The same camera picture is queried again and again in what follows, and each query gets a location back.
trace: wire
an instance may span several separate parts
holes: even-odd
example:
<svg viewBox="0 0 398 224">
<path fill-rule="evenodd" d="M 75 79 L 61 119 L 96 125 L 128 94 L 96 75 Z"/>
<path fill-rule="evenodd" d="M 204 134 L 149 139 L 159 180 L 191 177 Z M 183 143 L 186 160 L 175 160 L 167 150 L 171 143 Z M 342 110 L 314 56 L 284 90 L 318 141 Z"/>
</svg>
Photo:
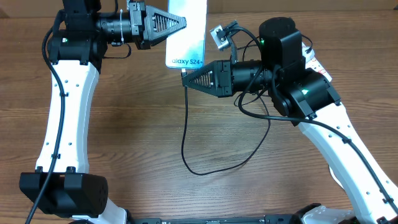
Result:
<svg viewBox="0 0 398 224">
<path fill-rule="evenodd" d="M 252 40 L 256 43 L 256 45 L 259 47 L 259 50 L 260 50 L 260 52 L 261 52 L 260 42 L 257 40 L 258 37 L 256 37 L 252 32 L 250 32 L 250 31 L 248 31 L 247 29 L 245 29 L 245 28 L 243 28 L 243 27 L 240 27 L 240 26 L 238 26 L 238 27 L 232 27 L 232 28 L 230 29 L 230 31 L 232 31 L 232 30 L 238 30 L 238 31 L 243 31 L 243 32 L 247 33 L 247 35 L 249 35 L 249 36 L 252 38 Z"/>
<path fill-rule="evenodd" d="M 312 40 L 311 40 L 309 37 L 307 37 L 306 35 L 303 35 L 303 34 L 302 34 L 301 36 L 304 37 L 304 38 L 306 38 L 306 39 L 311 43 L 310 48 L 306 50 L 306 53 L 308 54 L 308 53 L 310 53 L 311 50 L 312 50 Z"/>
<path fill-rule="evenodd" d="M 250 103 L 253 103 L 253 102 L 257 101 L 257 100 L 260 98 L 260 96 L 263 96 L 263 94 L 264 94 L 265 92 L 266 92 L 266 90 L 261 90 L 260 93 L 256 93 L 257 97 L 256 97 L 254 100 L 252 100 L 252 101 L 250 101 L 250 102 L 247 102 L 247 103 L 244 103 L 244 104 L 242 104 L 242 106 L 248 105 L 248 104 L 250 104 Z M 234 106 L 237 106 L 236 101 L 239 99 L 239 97 L 240 97 L 241 95 L 242 95 L 242 93 L 239 94 L 239 95 L 236 97 L 236 99 L 234 100 Z"/>
<path fill-rule="evenodd" d="M 47 66 L 49 67 L 49 69 L 51 70 L 55 80 L 57 81 L 58 87 L 60 89 L 60 97 L 61 97 L 61 112 L 60 112 L 60 121 L 59 121 L 59 125 L 58 125 L 58 133 L 57 133 L 57 138 L 55 140 L 55 147 L 54 147 L 54 152 L 53 152 L 53 156 L 52 156 L 52 160 L 51 160 L 51 164 L 50 164 L 50 168 L 49 168 L 49 172 L 47 173 L 47 177 L 45 178 L 45 181 L 43 183 L 43 186 L 32 206 L 32 209 L 29 212 L 29 215 L 26 219 L 25 224 L 30 223 L 30 221 L 32 221 L 33 215 L 39 205 L 40 199 L 43 197 L 43 194 L 45 192 L 45 189 L 47 188 L 49 182 L 50 182 L 50 178 L 51 175 L 54 171 L 54 167 L 55 167 L 55 163 L 57 161 L 58 158 L 58 150 L 60 148 L 60 140 L 61 140 L 61 135 L 62 135 L 62 129 L 63 129 L 63 120 L 65 118 L 65 92 L 63 90 L 63 85 L 61 82 L 60 77 L 58 76 L 57 72 L 55 71 L 55 69 L 53 68 L 53 66 L 51 65 L 49 58 L 47 57 L 47 54 L 45 52 L 45 46 L 47 44 L 47 41 L 50 37 L 50 34 L 53 32 L 53 28 L 51 28 L 45 35 L 44 40 L 43 40 L 43 44 L 42 44 L 42 54 L 43 54 L 43 59 L 44 62 L 47 64 Z"/>
<path fill-rule="evenodd" d="M 258 40 L 255 38 L 255 36 L 252 33 L 247 33 L 250 37 L 252 37 L 252 39 L 254 39 L 256 41 L 256 43 L 258 43 Z M 349 138 L 347 138 L 344 134 L 342 134 L 341 132 L 335 130 L 334 128 L 323 124 L 319 121 L 314 121 L 314 120 L 309 120 L 309 119 L 302 119 L 302 118 L 290 118 L 290 117 L 282 117 L 282 116 L 269 116 L 269 115 L 263 115 L 263 114 L 256 114 L 256 113 L 252 113 L 249 111 L 246 111 L 243 108 L 242 105 L 242 101 L 243 98 L 245 96 L 245 94 L 250 90 L 251 85 L 254 83 L 254 81 L 256 80 L 256 78 L 260 75 L 261 70 L 263 69 L 262 65 L 260 67 L 260 69 L 256 72 L 255 76 L 253 77 L 253 79 L 250 81 L 249 85 L 246 87 L 246 89 L 242 92 L 239 101 L 238 101 L 238 107 L 239 109 L 242 111 L 242 113 L 251 116 L 253 118 L 260 118 L 260 119 L 267 119 L 267 120 L 276 120 L 276 121 L 290 121 L 290 122 L 295 122 L 295 123 L 308 123 L 308 124 L 315 124 L 318 126 L 321 126 L 323 128 L 326 128 L 327 130 L 337 134 L 344 143 L 349 144 L 354 151 L 357 153 L 357 155 L 359 156 L 359 158 L 362 160 L 362 162 L 364 163 L 364 165 L 366 166 L 366 168 L 368 169 L 370 175 L 372 176 L 372 178 L 374 179 L 375 183 L 377 184 L 377 186 L 380 188 L 381 193 L 383 194 L 383 196 L 385 197 L 385 200 L 387 203 L 389 203 L 389 205 L 392 207 L 392 209 L 394 210 L 394 212 L 396 214 L 398 214 L 398 208 L 394 203 L 394 200 L 390 197 L 390 195 L 387 193 L 387 191 L 385 190 L 385 188 L 383 187 L 383 185 L 381 184 L 379 178 L 377 177 L 376 173 L 374 172 L 373 168 L 371 167 L 371 165 L 369 164 L 369 162 L 366 160 L 366 158 L 364 157 L 364 155 L 362 154 L 362 152 L 356 147 L 356 145 L 352 142 L 352 140 L 350 140 Z"/>
<path fill-rule="evenodd" d="M 274 71 L 272 72 L 272 76 L 271 76 L 271 91 L 272 93 L 275 95 L 275 97 L 277 98 L 277 100 L 279 100 L 280 102 L 282 102 L 282 98 L 279 96 L 279 93 L 275 87 L 275 80 L 276 80 L 276 73 L 278 71 L 278 69 L 280 69 L 280 65 L 275 65 L 274 67 Z"/>
<path fill-rule="evenodd" d="M 127 53 L 127 55 L 125 57 L 107 57 L 107 56 L 104 56 L 103 59 L 125 59 L 125 58 L 130 57 L 130 55 L 131 55 L 131 46 L 128 43 L 125 43 L 125 44 L 129 47 L 129 52 Z"/>
<path fill-rule="evenodd" d="M 259 96 L 259 99 L 262 101 L 262 104 L 264 105 L 264 107 L 265 107 L 265 109 L 266 109 L 267 115 L 269 115 L 269 112 L 268 112 L 268 109 L 267 109 L 266 104 L 265 104 L 264 101 L 262 100 L 261 96 L 260 96 L 260 95 L 258 95 L 258 96 Z M 195 175 L 208 175 L 208 174 L 214 174 L 214 173 L 216 173 L 216 172 L 222 172 L 222 171 L 234 169 L 234 168 L 237 168 L 237 167 L 239 167 L 239 166 L 241 166 L 241 165 L 247 163 L 247 162 L 252 158 L 252 156 L 257 152 L 257 150 L 260 148 L 262 142 L 265 140 L 265 138 L 266 138 L 267 135 L 268 135 L 269 129 L 271 128 L 271 121 L 269 120 L 269 121 L 268 121 L 268 128 L 267 128 L 267 131 L 266 131 L 264 137 L 261 139 L 261 141 L 260 141 L 259 145 L 256 147 L 256 149 L 255 149 L 255 150 L 250 154 L 250 156 L 249 156 L 247 159 L 245 159 L 243 162 L 239 163 L 238 165 L 229 167 L 229 168 L 214 170 L 214 171 L 206 172 L 206 173 L 197 173 L 197 172 L 191 170 L 191 168 L 190 168 L 189 165 L 187 164 L 187 162 L 186 162 L 186 160 L 185 160 L 185 156 L 184 156 L 184 143 L 185 143 L 185 135 L 187 134 L 187 124 L 188 124 L 188 87 L 185 86 L 185 124 L 184 124 L 184 132 L 183 132 L 182 143 L 181 143 L 181 157 L 182 157 L 182 161 L 183 161 L 184 164 L 185 164 L 185 167 L 189 170 L 189 172 L 191 172 L 192 174 L 195 174 Z"/>
<path fill-rule="evenodd" d="M 244 62 L 244 54 L 246 53 L 246 50 L 248 49 L 248 47 L 254 47 L 257 46 L 256 44 L 252 44 L 250 45 L 251 42 L 253 42 L 254 40 L 250 40 L 249 43 L 244 47 L 243 50 L 243 55 L 242 55 L 242 62 Z"/>
<path fill-rule="evenodd" d="M 102 18 L 115 16 L 118 13 L 118 9 L 119 9 L 118 0 L 114 0 L 114 11 L 113 12 L 101 13 L 99 16 L 102 17 Z"/>
<path fill-rule="evenodd" d="M 88 220 L 75 220 L 73 222 L 70 222 L 69 224 L 94 224 L 94 223 Z"/>
</svg>

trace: black cylindrical joint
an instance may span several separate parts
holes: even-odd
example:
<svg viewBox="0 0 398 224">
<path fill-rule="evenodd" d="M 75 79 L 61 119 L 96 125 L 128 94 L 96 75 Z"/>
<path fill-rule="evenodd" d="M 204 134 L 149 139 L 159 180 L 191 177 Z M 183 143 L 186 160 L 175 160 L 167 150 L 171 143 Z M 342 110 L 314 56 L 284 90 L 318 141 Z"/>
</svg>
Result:
<svg viewBox="0 0 398 224">
<path fill-rule="evenodd" d="M 260 60 L 237 62 L 232 67 L 233 91 L 244 91 L 261 66 Z M 268 89 L 271 72 L 263 70 L 251 85 L 250 92 Z"/>
<path fill-rule="evenodd" d="M 273 70 L 275 65 L 285 68 L 302 59 L 302 37 L 293 19 L 268 19 L 260 25 L 259 36 L 266 69 Z"/>
<path fill-rule="evenodd" d="M 95 25 L 98 30 L 102 30 L 105 33 L 106 41 L 109 44 L 122 42 L 122 33 L 125 43 L 132 42 L 130 14 L 128 12 L 122 13 L 121 21 L 120 13 L 117 13 L 115 16 L 98 18 Z"/>
<path fill-rule="evenodd" d="M 290 109 L 292 114 L 307 116 L 308 109 L 311 109 L 310 112 L 316 111 L 335 102 L 330 95 L 330 91 L 332 91 L 330 87 L 326 77 L 309 69 L 305 78 L 285 86 L 282 89 L 282 94 L 292 102 Z M 302 106 L 304 101 L 310 108 Z"/>
</svg>

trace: wood grain surface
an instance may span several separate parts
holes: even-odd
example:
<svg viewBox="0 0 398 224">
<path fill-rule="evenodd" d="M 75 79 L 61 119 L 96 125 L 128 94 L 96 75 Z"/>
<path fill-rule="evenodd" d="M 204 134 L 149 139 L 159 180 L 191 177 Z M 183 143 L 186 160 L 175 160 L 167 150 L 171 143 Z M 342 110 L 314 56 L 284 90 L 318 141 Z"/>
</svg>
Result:
<svg viewBox="0 0 398 224">
<path fill-rule="evenodd" d="M 1 18 L 8 18 L 9 16 L 3 11 L 3 9 L 0 6 L 0 19 Z"/>
<path fill-rule="evenodd" d="M 147 6 L 167 11 L 168 0 L 145 0 Z M 118 0 L 119 8 L 126 8 L 126 0 Z M 300 11 L 361 11 L 392 10 L 398 0 L 209 0 L 207 13 L 232 12 L 300 12 Z M 114 0 L 101 0 L 101 12 L 114 10 Z M 0 0 L 1 9 L 10 18 L 55 17 L 63 8 L 62 0 Z"/>
<path fill-rule="evenodd" d="M 314 42 L 357 132 L 386 174 L 398 182 L 398 13 L 270 12 L 212 14 L 207 30 L 237 19 L 259 24 L 292 17 Z M 32 202 L 19 190 L 21 172 L 34 171 L 50 106 L 51 78 L 40 51 L 53 19 L 0 19 L 0 223 L 23 223 Z M 236 42 L 249 40 L 237 34 Z M 126 49 L 109 47 L 108 56 Z M 206 62 L 228 58 L 207 35 Z M 250 49 L 246 58 L 259 58 Z M 243 167 L 194 176 L 180 156 L 184 97 L 180 74 L 165 67 L 165 43 L 104 60 L 91 107 L 90 173 L 105 176 L 109 197 L 136 218 L 250 217 L 292 213 L 312 203 L 350 209 L 327 163 L 297 128 L 272 122 L 257 154 Z M 186 157 L 205 172 L 235 165 L 256 147 L 266 121 L 247 117 L 234 98 L 188 91 Z M 271 114 L 277 114 L 266 99 Z M 260 102 L 249 106 L 262 113 Z M 32 223 L 68 223 L 35 214 Z"/>
</svg>

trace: cable tie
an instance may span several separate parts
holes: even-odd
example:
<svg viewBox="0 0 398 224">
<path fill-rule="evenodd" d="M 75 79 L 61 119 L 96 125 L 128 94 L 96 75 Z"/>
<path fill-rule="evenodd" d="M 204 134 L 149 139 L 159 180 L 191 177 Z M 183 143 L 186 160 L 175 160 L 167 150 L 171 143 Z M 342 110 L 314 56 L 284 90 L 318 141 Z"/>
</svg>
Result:
<svg viewBox="0 0 398 224">
<path fill-rule="evenodd" d="M 121 38 L 122 44 L 124 44 L 123 28 L 122 28 L 122 12 L 123 12 L 123 9 L 120 9 L 120 34 L 122 36 L 122 38 Z"/>
<path fill-rule="evenodd" d="M 56 159 L 56 158 L 61 159 L 61 154 L 58 154 L 57 156 L 55 156 L 54 154 L 51 154 L 51 158 L 53 158 L 53 159 Z"/>
<path fill-rule="evenodd" d="M 347 139 L 347 140 L 342 139 L 342 141 L 343 141 L 344 144 L 347 144 L 347 143 L 349 144 L 349 143 L 353 142 L 352 139 Z"/>
<path fill-rule="evenodd" d="M 384 203 L 392 203 L 394 202 L 394 199 L 392 197 L 390 197 L 390 199 L 383 199 Z"/>
</svg>

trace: smartphone box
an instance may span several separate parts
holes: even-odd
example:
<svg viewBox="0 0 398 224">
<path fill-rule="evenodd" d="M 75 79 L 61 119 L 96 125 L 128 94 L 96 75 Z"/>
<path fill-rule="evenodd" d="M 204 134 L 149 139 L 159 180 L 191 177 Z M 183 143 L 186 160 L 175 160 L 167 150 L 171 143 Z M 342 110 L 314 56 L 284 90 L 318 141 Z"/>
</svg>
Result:
<svg viewBox="0 0 398 224">
<path fill-rule="evenodd" d="M 166 66 L 198 69 L 205 63 L 207 0 L 169 0 L 169 13 L 185 17 L 187 27 L 167 38 Z"/>
</svg>

